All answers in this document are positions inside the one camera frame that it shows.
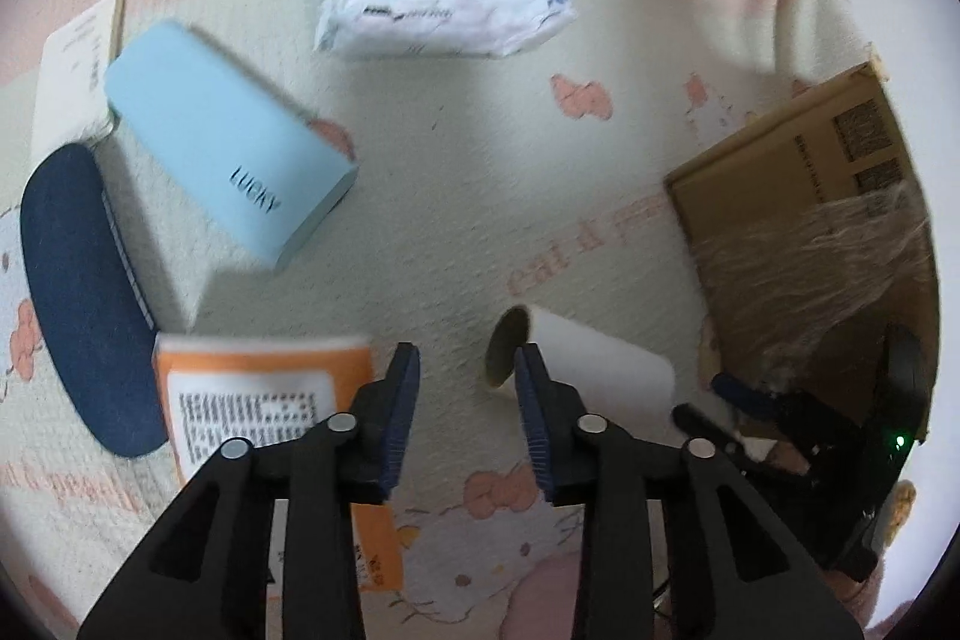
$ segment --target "metal screw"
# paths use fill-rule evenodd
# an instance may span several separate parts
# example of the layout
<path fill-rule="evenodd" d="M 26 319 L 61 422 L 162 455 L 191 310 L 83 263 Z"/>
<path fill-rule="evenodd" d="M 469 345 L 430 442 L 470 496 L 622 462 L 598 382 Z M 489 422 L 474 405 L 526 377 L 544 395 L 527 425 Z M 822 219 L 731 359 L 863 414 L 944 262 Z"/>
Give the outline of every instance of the metal screw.
<path fill-rule="evenodd" d="M 587 415 L 581 415 L 580 418 L 577 419 L 577 426 L 580 427 L 581 432 L 600 434 L 600 432 L 606 432 L 607 420 L 603 415 L 589 413 Z"/>
<path fill-rule="evenodd" d="M 697 458 L 713 458 L 714 453 L 717 452 L 716 446 L 709 439 L 703 439 L 702 437 L 691 439 L 686 448 Z"/>
<path fill-rule="evenodd" d="M 234 458 L 246 456 L 248 450 L 250 450 L 250 444 L 245 439 L 234 437 L 220 447 L 220 455 L 233 461 Z"/>
<path fill-rule="evenodd" d="M 331 415 L 326 421 L 326 426 L 331 432 L 352 432 L 356 425 L 357 419 L 350 413 L 337 413 Z"/>

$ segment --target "navy blue cushion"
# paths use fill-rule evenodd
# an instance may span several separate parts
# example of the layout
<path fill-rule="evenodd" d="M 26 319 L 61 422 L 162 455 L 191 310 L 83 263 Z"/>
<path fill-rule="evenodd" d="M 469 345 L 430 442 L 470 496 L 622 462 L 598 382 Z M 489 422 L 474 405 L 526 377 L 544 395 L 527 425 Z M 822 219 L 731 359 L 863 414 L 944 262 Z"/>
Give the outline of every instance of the navy blue cushion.
<path fill-rule="evenodd" d="M 34 172 L 20 234 L 40 330 L 83 423 L 117 456 L 160 447 L 167 432 L 152 368 L 157 328 L 83 145 L 56 150 Z"/>

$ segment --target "cardboard box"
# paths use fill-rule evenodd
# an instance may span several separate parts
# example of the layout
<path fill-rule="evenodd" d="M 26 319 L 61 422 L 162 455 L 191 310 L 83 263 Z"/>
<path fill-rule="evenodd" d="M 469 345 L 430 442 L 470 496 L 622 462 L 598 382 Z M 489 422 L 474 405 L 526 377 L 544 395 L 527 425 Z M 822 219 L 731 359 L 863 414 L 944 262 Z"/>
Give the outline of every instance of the cardboard box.
<path fill-rule="evenodd" d="M 928 213 L 869 65 L 757 119 L 666 187 L 728 372 L 801 387 L 861 423 L 896 322 L 920 338 L 932 391 L 940 316 Z"/>

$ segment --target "white cup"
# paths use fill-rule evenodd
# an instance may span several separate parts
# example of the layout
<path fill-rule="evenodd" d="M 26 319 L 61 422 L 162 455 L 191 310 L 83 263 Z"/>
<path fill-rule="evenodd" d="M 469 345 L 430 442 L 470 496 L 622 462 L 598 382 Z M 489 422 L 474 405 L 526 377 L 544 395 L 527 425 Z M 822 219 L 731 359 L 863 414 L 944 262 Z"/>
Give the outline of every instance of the white cup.
<path fill-rule="evenodd" d="M 674 371 L 656 353 L 605 335 L 532 305 L 507 310 L 487 347 L 491 391 L 517 398 L 514 354 L 535 342 L 551 380 L 573 386 L 589 413 L 603 415 L 640 439 L 677 445 L 681 434 L 670 419 Z"/>

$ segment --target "barcode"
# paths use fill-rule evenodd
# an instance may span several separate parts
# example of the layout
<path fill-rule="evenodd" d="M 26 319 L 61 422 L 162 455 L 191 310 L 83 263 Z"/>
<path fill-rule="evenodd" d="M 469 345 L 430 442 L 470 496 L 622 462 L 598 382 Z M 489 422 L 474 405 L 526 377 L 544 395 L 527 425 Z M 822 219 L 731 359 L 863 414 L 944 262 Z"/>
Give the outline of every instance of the barcode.
<path fill-rule="evenodd" d="M 318 423 L 312 392 L 182 393 L 186 454 L 192 466 L 203 464 L 231 437 L 246 437 L 262 448 L 302 437 Z"/>
<path fill-rule="evenodd" d="M 872 98 L 835 116 L 833 125 L 851 163 L 893 144 L 887 135 L 880 107 Z"/>
<path fill-rule="evenodd" d="M 861 194 L 869 194 L 870 191 L 889 188 L 904 179 L 904 174 L 901 172 L 899 161 L 896 158 L 891 158 L 875 167 L 857 172 L 853 176 L 856 177 L 856 189 Z"/>

